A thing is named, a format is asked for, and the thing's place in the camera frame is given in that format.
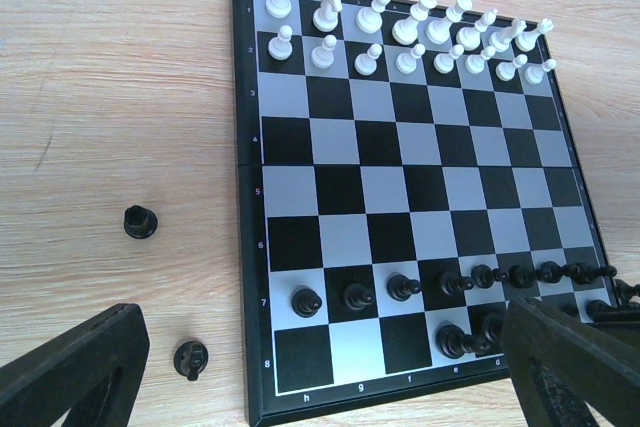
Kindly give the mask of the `black piece lowest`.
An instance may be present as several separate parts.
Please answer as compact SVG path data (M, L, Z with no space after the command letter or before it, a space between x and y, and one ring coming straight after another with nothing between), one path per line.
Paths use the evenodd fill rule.
M545 261L536 270L537 279L540 282L556 284L564 277L570 277L573 268L570 265L559 265L555 261Z
M320 296L307 287L295 291L291 299L291 306L296 315L302 318L313 317L322 307Z

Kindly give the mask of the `white pawn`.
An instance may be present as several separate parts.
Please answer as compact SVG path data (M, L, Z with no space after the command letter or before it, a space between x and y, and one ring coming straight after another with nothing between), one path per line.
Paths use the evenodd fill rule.
M328 69L333 64L336 44L336 37L329 34L322 40L322 43L319 46L312 50L311 60L315 67L319 69Z
M268 43L269 55L279 61L287 60L293 52L292 35L292 28L289 25L282 25L276 36Z

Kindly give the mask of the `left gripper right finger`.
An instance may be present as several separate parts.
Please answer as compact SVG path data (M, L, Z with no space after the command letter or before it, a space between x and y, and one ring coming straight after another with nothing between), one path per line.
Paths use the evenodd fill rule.
M583 323L537 299L512 300L501 334L509 375L530 426L639 424L639 309Z

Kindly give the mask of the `black pawn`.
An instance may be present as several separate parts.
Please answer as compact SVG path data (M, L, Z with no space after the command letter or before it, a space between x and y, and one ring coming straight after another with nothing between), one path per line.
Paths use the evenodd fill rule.
M471 277L478 288L488 289L495 283L507 282L509 273L500 268L491 268L486 264L479 264L473 267Z

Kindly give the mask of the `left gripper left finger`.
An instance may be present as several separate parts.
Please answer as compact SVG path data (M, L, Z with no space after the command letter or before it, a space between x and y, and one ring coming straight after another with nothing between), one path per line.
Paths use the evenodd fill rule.
M126 426L150 342L137 304L116 304L1 368L1 424Z

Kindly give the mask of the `black knight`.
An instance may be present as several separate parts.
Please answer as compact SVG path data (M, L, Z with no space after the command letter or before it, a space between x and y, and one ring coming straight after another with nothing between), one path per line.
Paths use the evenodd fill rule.
M188 381L196 381L208 363L206 346L196 340L183 343L174 354L174 368Z

